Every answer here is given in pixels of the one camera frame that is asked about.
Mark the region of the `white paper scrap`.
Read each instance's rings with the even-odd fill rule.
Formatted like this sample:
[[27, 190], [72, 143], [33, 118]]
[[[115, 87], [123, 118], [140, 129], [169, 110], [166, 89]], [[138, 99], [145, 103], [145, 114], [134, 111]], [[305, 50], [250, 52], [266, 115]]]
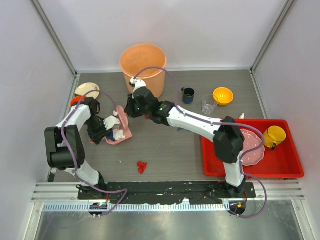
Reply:
[[124, 131], [122, 129], [114, 129], [113, 135], [114, 135], [114, 138], [116, 141], [119, 141], [119, 140], [126, 138]]

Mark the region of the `pink hand brush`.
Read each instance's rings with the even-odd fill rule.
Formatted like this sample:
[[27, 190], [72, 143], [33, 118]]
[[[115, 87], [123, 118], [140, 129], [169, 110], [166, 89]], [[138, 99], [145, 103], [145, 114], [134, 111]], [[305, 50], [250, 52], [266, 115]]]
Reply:
[[124, 129], [127, 129], [129, 127], [129, 120], [128, 116], [124, 111], [124, 108], [120, 105], [116, 107], [116, 111], [118, 113], [118, 118], [123, 126]]

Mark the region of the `pink dustpan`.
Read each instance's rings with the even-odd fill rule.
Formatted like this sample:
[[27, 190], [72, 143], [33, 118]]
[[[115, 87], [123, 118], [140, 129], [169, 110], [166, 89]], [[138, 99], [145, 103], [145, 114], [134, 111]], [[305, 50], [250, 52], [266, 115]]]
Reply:
[[114, 127], [107, 136], [102, 138], [102, 141], [115, 146], [128, 140], [132, 136], [133, 135], [128, 126]]

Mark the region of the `orange bowl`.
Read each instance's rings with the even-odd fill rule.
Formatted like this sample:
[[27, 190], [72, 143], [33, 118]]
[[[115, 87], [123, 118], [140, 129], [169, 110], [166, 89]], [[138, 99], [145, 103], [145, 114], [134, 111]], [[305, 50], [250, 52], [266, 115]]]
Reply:
[[78, 104], [81, 105], [86, 100], [86, 98], [87, 97], [83, 97], [82, 95], [74, 97], [70, 102], [70, 107], [72, 108], [73, 106], [76, 106]]

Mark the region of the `cream plate with black patch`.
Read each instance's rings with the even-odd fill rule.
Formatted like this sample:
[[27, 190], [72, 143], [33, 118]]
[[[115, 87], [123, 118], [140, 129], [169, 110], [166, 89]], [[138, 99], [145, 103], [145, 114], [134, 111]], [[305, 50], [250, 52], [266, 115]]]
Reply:
[[89, 93], [86, 97], [87, 98], [94, 98], [97, 99], [98, 96], [100, 95], [100, 88], [96, 83], [93, 82], [87, 82], [87, 83], [83, 83], [80, 86], [77, 87], [77, 89], [75, 90], [74, 95], [77, 96], [83, 96], [84, 94], [86, 94], [87, 92], [93, 91]]

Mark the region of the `red paper scrap front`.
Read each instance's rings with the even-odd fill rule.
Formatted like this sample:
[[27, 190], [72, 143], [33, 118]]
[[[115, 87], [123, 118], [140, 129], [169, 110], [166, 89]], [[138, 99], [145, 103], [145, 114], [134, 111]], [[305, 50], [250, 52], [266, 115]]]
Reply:
[[137, 162], [137, 166], [138, 166], [138, 172], [140, 174], [143, 174], [148, 166], [148, 163], [139, 161], [139, 162]]

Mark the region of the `blue paper scrap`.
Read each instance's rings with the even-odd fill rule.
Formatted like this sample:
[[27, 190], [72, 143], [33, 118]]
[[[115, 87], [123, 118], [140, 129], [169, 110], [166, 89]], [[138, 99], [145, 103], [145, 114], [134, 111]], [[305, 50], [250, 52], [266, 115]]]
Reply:
[[106, 141], [111, 141], [111, 142], [115, 142], [115, 141], [116, 141], [113, 132], [110, 132], [110, 133], [106, 136]]

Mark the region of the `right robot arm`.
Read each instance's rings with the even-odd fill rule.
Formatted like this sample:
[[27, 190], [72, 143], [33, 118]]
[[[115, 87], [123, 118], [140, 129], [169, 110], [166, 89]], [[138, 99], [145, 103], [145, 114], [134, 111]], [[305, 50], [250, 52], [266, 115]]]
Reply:
[[241, 163], [245, 137], [233, 118], [205, 117], [160, 101], [146, 87], [127, 96], [124, 112], [130, 118], [148, 117], [155, 124], [181, 128], [213, 142], [215, 156], [223, 162], [226, 193], [233, 198], [244, 193], [246, 177]]

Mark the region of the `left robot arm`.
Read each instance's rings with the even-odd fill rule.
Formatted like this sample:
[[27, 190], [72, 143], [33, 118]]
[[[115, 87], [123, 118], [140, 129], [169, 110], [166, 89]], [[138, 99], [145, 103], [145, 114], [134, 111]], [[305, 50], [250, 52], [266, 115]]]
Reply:
[[75, 99], [65, 119], [44, 131], [48, 165], [75, 176], [81, 182], [79, 190], [97, 200], [106, 195], [107, 185], [101, 173], [86, 161], [80, 130], [86, 125], [89, 139], [96, 145], [107, 137], [112, 130], [107, 129], [99, 112], [100, 103], [96, 99]]

